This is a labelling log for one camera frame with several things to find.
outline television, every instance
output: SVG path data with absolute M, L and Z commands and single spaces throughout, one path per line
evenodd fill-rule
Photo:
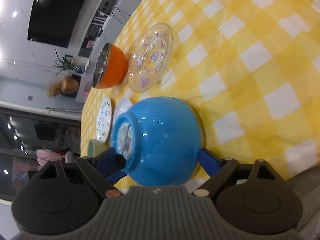
M 85 0 L 34 0 L 28 40 L 67 48 Z

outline pink cloth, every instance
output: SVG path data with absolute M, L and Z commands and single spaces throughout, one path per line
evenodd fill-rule
M 36 150 L 37 161 L 41 167 L 43 167 L 48 160 L 59 159 L 62 160 L 62 157 L 59 153 L 54 153 L 49 150 Z

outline blue bowl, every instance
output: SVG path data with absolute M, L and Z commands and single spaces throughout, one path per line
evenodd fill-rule
M 112 146 L 127 160 L 123 169 L 143 186 L 185 183 L 194 172 L 201 132 L 190 107 L 177 98 L 148 98 L 121 114 Z

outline glass plate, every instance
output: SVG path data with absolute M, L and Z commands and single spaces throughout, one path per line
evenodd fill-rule
M 150 27 L 140 38 L 129 62 L 128 83 L 135 93 L 143 93 L 161 77 L 172 52 L 173 33 L 166 23 Z

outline screw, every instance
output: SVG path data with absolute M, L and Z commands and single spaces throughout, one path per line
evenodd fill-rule
M 122 193 L 117 189 L 110 189 L 106 191 L 107 197 L 120 197 Z
M 193 195 L 197 197 L 207 197 L 209 196 L 210 192 L 204 188 L 198 188 L 195 191 L 193 191 Z

